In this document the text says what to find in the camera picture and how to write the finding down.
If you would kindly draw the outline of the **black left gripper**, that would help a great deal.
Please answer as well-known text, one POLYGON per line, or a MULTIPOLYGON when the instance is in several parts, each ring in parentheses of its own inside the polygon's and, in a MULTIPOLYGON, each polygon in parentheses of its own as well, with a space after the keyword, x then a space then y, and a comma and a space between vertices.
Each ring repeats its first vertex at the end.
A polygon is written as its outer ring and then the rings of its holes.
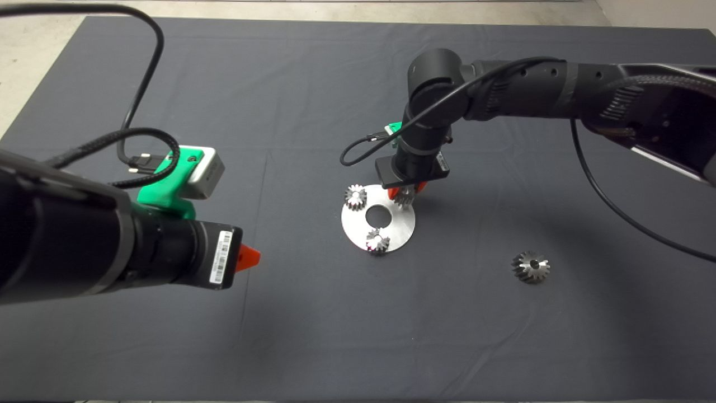
POLYGON ((243 230, 228 224, 196 221, 197 249, 194 258, 194 287, 227 290, 234 273, 255 267, 261 253, 241 245, 243 230))

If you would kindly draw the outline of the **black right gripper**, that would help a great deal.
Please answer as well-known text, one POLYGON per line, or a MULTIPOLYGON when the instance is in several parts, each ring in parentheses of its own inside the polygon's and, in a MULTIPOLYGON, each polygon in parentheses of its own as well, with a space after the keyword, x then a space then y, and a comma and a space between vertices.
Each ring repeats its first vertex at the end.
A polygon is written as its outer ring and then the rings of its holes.
POLYGON ((414 185, 415 194, 419 194, 429 181, 444 179, 450 173, 441 152, 423 156, 397 151, 393 156, 377 158, 374 167, 381 186, 389 188, 387 196, 394 202, 401 199, 399 187, 414 185))

